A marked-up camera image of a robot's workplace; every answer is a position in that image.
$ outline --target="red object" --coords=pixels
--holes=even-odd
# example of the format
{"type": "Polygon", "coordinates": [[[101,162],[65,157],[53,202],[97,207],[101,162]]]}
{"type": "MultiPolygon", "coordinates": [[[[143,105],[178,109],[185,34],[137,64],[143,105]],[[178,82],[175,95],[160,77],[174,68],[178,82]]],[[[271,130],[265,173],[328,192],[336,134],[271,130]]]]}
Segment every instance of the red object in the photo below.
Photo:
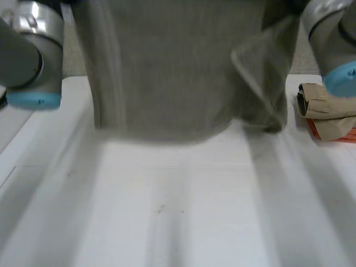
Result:
{"type": "MultiPolygon", "coordinates": [[[[307,119],[308,125],[316,139],[320,139],[320,135],[318,134],[317,128],[315,127],[314,121],[310,118],[307,119]]],[[[352,128],[352,130],[340,139],[333,140],[334,142],[344,142],[344,143],[356,143],[356,128],[352,128]]]]}

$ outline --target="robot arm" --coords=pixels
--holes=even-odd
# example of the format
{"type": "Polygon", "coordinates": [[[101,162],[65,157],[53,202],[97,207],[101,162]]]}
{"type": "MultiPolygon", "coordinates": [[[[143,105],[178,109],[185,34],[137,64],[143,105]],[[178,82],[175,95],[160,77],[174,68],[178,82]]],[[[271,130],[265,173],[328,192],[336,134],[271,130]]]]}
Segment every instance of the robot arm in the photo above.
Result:
{"type": "Polygon", "coordinates": [[[0,84],[10,105],[60,106],[63,27],[60,0],[20,0],[13,28],[0,19],[0,84]]]}
{"type": "Polygon", "coordinates": [[[356,0],[311,0],[302,20],[327,90],[356,96],[356,0]]]}
{"type": "MultiPolygon", "coordinates": [[[[0,19],[0,84],[10,105],[60,106],[61,0],[19,0],[14,29],[0,19]]],[[[63,0],[74,3],[76,0],[63,0]]],[[[302,20],[328,91],[356,96],[356,0],[286,0],[302,20]]]]}

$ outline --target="white tabletop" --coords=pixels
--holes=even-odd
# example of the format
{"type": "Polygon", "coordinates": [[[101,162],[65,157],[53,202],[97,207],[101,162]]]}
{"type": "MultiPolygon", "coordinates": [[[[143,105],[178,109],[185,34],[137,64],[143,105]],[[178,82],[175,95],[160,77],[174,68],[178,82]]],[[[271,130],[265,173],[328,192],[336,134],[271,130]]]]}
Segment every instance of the white tabletop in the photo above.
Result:
{"type": "Polygon", "coordinates": [[[301,82],[281,134],[163,146],[95,131],[87,79],[64,80],[0,155],[0,267],[356,266],[356,145],[312,140],[301,82]]]}

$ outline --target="beige cloth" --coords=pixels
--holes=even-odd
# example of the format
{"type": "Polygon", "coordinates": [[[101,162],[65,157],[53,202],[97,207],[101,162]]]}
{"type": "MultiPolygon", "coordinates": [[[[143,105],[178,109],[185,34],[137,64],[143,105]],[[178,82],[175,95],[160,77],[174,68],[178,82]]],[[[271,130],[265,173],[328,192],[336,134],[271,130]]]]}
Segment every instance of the beige cloth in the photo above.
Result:
{"type": "Polygon", "coordinates": [[[335,97],[324,86],[304,83],[297,100],[299,114],[313,119],[323,141],[344,137],[356,125],[356,97],[335,97]]]}
{"type": "Polygon", "coordinates": [[[234,116],[280,130],[299,27],[285,3],[80,1],[72,9],[96,125],[174,141],[211,136],[234,116]]]}

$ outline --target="blue ring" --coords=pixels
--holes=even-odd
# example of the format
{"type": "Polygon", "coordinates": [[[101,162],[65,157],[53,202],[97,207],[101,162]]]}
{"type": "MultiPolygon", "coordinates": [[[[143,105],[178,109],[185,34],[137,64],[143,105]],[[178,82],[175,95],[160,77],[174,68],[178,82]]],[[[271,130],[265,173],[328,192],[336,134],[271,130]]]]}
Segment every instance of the blue ring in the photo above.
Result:
{"type": "Polygon", "coordinates": [[[14,92],[6,97],[9,105],[26,110],[55,110],[62,98],[60,94],[45,92],[14,92]]]}
{"type": "Polygon", "coordinates": [[[328,92],[337,97],[356,97],[356,61],[341,65],[323,77],[328,92]]]}

